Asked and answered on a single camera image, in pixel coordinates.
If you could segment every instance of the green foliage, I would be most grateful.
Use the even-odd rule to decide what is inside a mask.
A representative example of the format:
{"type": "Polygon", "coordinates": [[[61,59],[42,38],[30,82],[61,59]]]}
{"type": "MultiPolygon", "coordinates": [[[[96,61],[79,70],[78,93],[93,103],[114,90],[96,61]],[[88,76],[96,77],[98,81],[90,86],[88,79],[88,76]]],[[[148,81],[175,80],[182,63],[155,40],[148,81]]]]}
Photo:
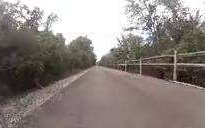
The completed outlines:
{"type": "Polygon", "coordinates": [[[42,18],[40,8],[0,1],[1,95],[47,86],[73,69],[95,64],[90,39],[78,37],[67,46],[61,33],[50,30],[57,15],[42,18]]]}
{"type": "MultiPolygon", "coordinates": [[[[173,54],[173,50],[179,53],[205,50],[205,20],[201,20],[199,10],[192,11],[184,7],[181,0],[126,1],[126,14],[131,23],[126,31],[144,34],[142,37],[132,34],[122,36],[122,39],[118,39],[118,47],[103,56],[99,64],[110,67],[111,64],[129,59],[173,54]]],[[[156,61],[173,62],[172,59],[156,61]]],[[[205,57],[179,58],[179,61],[204,63],[205,57]]],[[[159,78],[172,78],[170,67],[145,66],[143,72],[159,78]]],[[[203,68],[180,68],[178,75],[179,81],[205,86],[203,68]]]]}

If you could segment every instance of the overcast sky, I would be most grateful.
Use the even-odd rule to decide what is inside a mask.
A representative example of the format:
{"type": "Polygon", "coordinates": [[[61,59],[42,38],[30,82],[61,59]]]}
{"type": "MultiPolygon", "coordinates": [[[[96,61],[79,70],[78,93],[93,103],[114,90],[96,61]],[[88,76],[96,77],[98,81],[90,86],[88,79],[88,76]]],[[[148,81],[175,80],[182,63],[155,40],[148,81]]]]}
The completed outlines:
{"type": "MultiPolygon", "coordinates": [[[[87,35],[93,42],[99,60],[117,45],[116,37],[123,33],[128,20],[124,13],[125,0],[20,0],[58,15],[53,31],[63,33],[66,43],[87,35]]],[[[204,0],[185,0],[185,5],[204,10],[204,0]]]]}

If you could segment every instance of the gravel shoulder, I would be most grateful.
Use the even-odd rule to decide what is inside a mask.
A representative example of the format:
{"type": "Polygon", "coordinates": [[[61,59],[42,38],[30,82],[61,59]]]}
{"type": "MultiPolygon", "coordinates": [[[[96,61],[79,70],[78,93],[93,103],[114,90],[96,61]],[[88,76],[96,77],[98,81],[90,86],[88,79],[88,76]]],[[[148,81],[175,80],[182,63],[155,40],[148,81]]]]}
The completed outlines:
{"type": "Polygon", "coordinates": [[[21,119],[34,112],[38,107],[47,102],[72,82],[82,77],[89,70],[90,69],[87,69],[66,79],[57,81],[43,89],[9,100],[7,104],[2,106],[9,127],[15,126],[21,119]]]}

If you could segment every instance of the asphalt trail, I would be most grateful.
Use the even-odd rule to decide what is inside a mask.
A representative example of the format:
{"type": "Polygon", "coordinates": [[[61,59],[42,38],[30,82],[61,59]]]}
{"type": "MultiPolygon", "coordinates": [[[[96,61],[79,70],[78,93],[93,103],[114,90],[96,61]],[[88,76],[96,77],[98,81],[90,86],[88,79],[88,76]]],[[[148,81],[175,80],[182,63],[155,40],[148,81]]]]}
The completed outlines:
{"type": "Polygon", "coordinates": [[[21,128],[205,128],[205,91],[92,68],[21,128]]]}

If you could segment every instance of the white fence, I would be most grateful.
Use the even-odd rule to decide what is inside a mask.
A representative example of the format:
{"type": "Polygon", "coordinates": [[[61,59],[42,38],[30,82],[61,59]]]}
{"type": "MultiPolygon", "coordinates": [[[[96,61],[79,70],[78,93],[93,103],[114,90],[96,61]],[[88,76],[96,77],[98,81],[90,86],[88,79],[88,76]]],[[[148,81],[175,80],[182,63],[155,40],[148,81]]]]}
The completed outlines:
{"type": "Polygon", "coordinates": [[[191,52],[191,53],[177,53],[174,51],[174,55],[161,55],[153,56],[149,58],[140,58],[139,60],[127,60],[122,64],[117,64],[117,66],[124,66],[125,71],[127,72],[128,65],[138,65],[139,74],[142,75],[143,66],[173,66],[173,81],[177,81],[177,68],[179,66],[190,66],[190,67],[205,67],[205,63],[178,63],[178,57],[192,57],[192,56],[205,56],[205,51],[191,52]],[[174,63],[144,63],[147,60],[161,59],[161,58],[173,58],[174,63]]]}

